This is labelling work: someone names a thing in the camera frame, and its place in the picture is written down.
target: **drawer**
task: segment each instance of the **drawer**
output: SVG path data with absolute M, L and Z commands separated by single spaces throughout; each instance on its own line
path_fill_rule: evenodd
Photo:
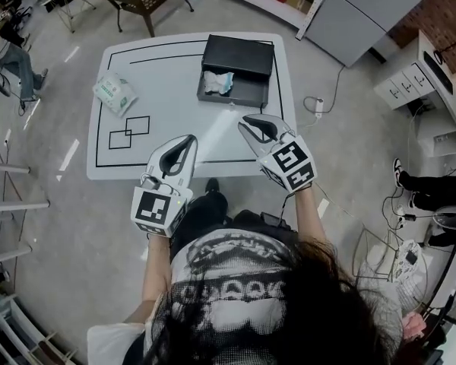
M 408 101 L 415 100 L 421 96 L 401 71 L 393 75 L 390 79 Z
M 412 85 L 417 89 L 417 92 L 419 92 L 420 96 L 430 94 L 434 91 L 434 87 L 427 80 L 427 77 L 422 73 L 417 64 L 412 64 L 408 68 L 405 68 L 402 72 L 404 73 L 405 77 L 407 77 L 407 79 L 412 83 Z
M 383 81 L 375 87 L 375 92 L 394 110 L 399 106 L 407 104 L 409 101 L 398 90 L 395 84 L 390 81 Z

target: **blue jeans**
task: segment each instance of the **blue jeans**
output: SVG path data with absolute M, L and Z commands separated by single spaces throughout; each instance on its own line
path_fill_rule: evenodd
M 33 96 L 34 89 L 40 89 L 43 77 L 32 70 L 29 53 L 10 43 L 5 55 L 0 58 L 0 66 L 21 80 L 21 99 Z

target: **white desk leg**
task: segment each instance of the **white desk leg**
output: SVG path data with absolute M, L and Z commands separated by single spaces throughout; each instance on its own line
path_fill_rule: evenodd
M 14 259 L 16 257 L 23 256 L 24 254 L 29 254 L 32 252 L 32 248 L 28 243 L 23 241 L 24 245 L 18 247 L 17 250 L 12 250 L 11 252 L 2 252 L 0 253 L 0 262 L 7 261 L 9 259 Z
M 11 221 L 13 218 L 14 215 L 11 212 L 0 212 L 0 222 Z
M 0 212 L 48 208 L 51 202 L 0 202 Z
M 4 163 L 0 163 L 0 170 L 9 173 L 30 173 L 29 167 L 18 167 L 16 165 L 6 165 Z

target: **white plastic bag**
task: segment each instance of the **white plastic bag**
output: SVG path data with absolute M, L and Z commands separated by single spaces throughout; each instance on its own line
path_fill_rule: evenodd
M 137 99 L 131 85 L 116 73 L 108 72 L 93 86 L 93 92 L 118 116 L 123 116 L 132 102 Z

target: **concrete floor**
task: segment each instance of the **concrete floor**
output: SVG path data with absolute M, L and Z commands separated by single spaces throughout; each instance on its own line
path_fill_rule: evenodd
M 11 163 L 26 163 L 30 176 L 14 176 L 23 198 L 47 196 L 52 205 L 30 211 L 22 238 L 33 252 L 18 259 L 16 292 L 28 313 L 43 329 L 57 331 L 69 347 L 79 349 L 85 362 L 86 331 L 96 324 L 122 321 L 140 300 L 144 273 L 142 255 L 146 239 L 129 220 L 133 181 L 90 181 L 86 177 L 87 130 L 92 86 L 103 50 L 111 45 L 148 37 L 141 17 L 122 12 L 124 32 L 116 29 L 116 12 L 104 0 L 91 0 L 97 10 L 78 17 L 76 32 L 69 33 L 54 13 L 35 7 L 27 25 L 31 32 L 33 67 L 49 68 L 42 101 L 30 117 L 17 115 L 17 99 L 0 94 L 0 151 L 11 129 Z M 394 190 L 391 164 L 396 156 L 407 162 L 410 117 L 405 109 L 392 111 L 372 87 L 379 64 L 364 56 L 340 76 L 337 99 L 330 114 L 317 125 L 305 127 L 314 116 L 302 107 L 304 96 L 323 97 L 326 106 L 334 96 L 340 63 L 308 40 L 295 39 L 295 29 L 238 0 L 190 0 L 190 13 L 182 0 L 169 0 L 153 15 L 157 36 L 205 31 L 259 31 L 280 34 L 285 42 L 299 133 L 304 137 L 319 172 L 318 184 L 339 206 L 359 219 L 329 205 L 323 223 L 350 269 L 361 221 L 374 233 L 386 234 L 380 212 L 382 200 Z M 67 62 L 72 50 L 78 51 Z M 15 90 L 17 80 L 11 78 Z M 74 140 L 78 149 L 64 171 L 59 168 Z M 443 159 L 424 160 L 410 143 L 413 173 L 444 172 Z M 195 179 L 196 193 L 205 179 Z M 283 190 L 262 176 L 226 178 L 222 191 L 236 213 L 241 208 L 278 215 Z M 2 175 L 0 175 L 0 198 Z M 323 197 L 316 189 L 318 200 Z M 7 196 L 15 198 L 10 184 Z M 291 200 L 286 219 L 295 224 Z M 421 240 L 428 221 L 409 224 L 403 237 Z M 2 228 L 0 249 L 17 242 L 21 217 Z M 13 273 L 14 263 L 6 267 Z

